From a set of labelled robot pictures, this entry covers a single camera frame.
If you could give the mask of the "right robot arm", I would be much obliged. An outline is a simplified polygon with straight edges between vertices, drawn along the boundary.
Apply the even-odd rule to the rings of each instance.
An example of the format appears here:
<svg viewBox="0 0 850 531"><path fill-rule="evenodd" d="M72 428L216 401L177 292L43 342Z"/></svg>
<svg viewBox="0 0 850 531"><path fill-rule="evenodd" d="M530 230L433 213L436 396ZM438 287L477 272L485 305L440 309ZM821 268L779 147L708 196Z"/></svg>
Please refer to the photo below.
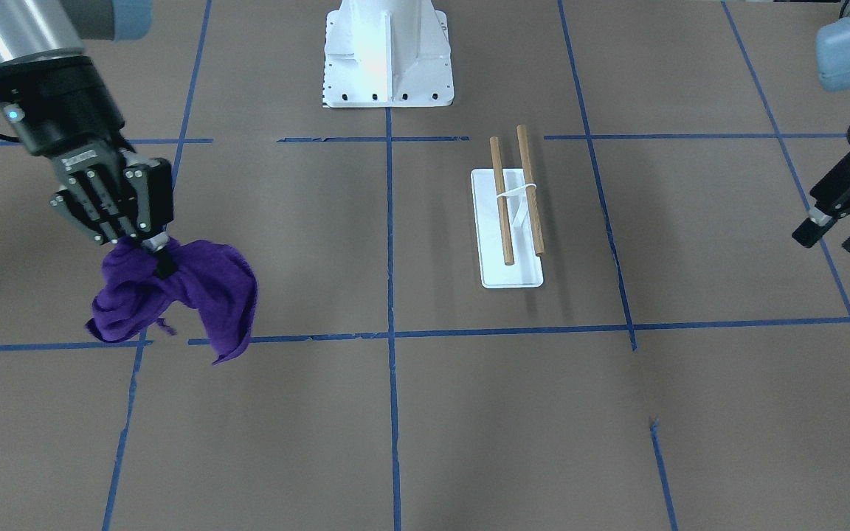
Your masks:
<svg viewBox="0 0 850 531"><path fill-rule="evenodd" d="M132 41L151 29L149 1L0 1L0 140L51 162L52 208L98 245L124 239L167 278L172 166L142 157L85 41Z"/></svg>

